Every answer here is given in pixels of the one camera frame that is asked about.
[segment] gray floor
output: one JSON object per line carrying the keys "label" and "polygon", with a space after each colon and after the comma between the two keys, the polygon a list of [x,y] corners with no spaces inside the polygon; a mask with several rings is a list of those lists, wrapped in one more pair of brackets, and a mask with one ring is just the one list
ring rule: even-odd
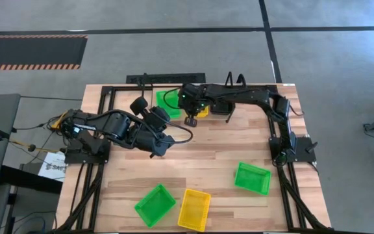
{"label": "gray floor", "polygon": [[[374,0],[265,2],[272,27],[374,26]],[[261,26],[258,1],[251,0],[0,0],[0,31]],[[275,32],[273,39],[282,80],[297,84],[308,132],[319,142],[333,227],[374,232],[374,138],[362,132],[362,124],[374,120],[374,31]],[[80,99],[85,84],[124,83],[126,75],[205,72],[209,82],[220,82],[228,71],[243,73],[248,83],[273,82],[263,32],[90,35],[81,69],[0,71],[0,94]],[[16,126],[36,125],[79,105],[23,98]],[[15,137],[39,145],[48,132]],[[47,145],[60,146],[56,137]],[[10,147],[5,164],[30,158]]]}

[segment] green basket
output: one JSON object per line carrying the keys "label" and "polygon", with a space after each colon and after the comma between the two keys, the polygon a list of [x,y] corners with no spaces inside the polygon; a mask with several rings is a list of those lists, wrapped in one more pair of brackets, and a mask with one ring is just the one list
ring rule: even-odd
{"label": "green basket", "polygon": [[135,205],[135,211],[147,224],[153,227],[175,205],[175,199],[159,184]]}
{"label": "green basket", "polygon": [[[162,107],[162,108],[164,108],[164,110],[166,110],[166,112],[168,113],[168,115],[171,119],[180,118],[181,110],[180,109],[173,109],[173,108],[169,107],[164,102],[164,94],[166,92],[167,92],[167,90],[156,92],[156,103],[158,104],[159,107]],[[179,106],[179,91],[174,90],[174,91],[169,92],[166,95],[166,101],[172,107],[178,107]]]}
{"label": "green basket", "polygon": [[268,195],[271,172],[244,162],[239,162],[234,185],[243,189]]}

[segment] wooden tabletop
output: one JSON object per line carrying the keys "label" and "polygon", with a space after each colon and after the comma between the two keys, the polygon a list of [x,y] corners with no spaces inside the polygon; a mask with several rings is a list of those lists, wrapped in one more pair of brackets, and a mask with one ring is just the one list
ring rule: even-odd
{"label": "wooden tabletop", "polygon": [[[81,108],[84,112],[97,112],[103,85],[109,84],[86,86]],[[145,91],[145,98],[151,105],[155,105],[153,92],[157,90],[162,88]],[[297,112],[301,111],[295,85],[278,84],[278,91],[291,101]],[[131,111],[129,105],[140,94],[138,91],[117,92],[114,108]],[[206,231],[286,231],[278,174],[271,163],[265,113],[256,105],[236,104],[229,123],[218,118],[199,119],[197,127],[190,128],[194,133],[193,140],[174,145],[164,157],[150,159],[148,152],[112,146],[102,180],[95,232],[189,231],[177,225],[186,188],[212,195]],[[297,136],[307,134],[303,117],[290,113],[290,123]],[[165,133],[175,140],[189,136],[174,127],[169,127]],[[239,162],[272,172],[268,196],[234,186]],[[296,162],[294,166],[301,198],[320,222],[330,226],[317,172],[305,162]],[[66,171],[56,213],[59,225],[69,215],[79,169],[80,165],[74,164]],[[75,204],[80,200],[83,181],[84,173]],[[134,206],[159,183],[169,190],[177,204],[155,227],[148,228]],[[296,208],[291,198],[290,206],[294,226],[298,227]],[[90,208],[86,209],[84,227],[88,226],[88,210]]]}

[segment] yellow basket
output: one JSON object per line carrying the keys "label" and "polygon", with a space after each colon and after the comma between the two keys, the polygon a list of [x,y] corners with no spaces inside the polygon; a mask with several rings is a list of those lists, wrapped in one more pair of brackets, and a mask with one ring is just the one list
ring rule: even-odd
{"label": "yellow basket", "polygon": [[197,117],[198,117],[198,118],[204,118],[204,117],[206,117],[207,115],[208,115],[208,106],[207,106],[204,110],[200,111],[200,113],[197,114]]}
{"label": "yellow basket", "polygon": [[186,189],[182,199],[178,225],[194,231],[205,231],[211,195]]}

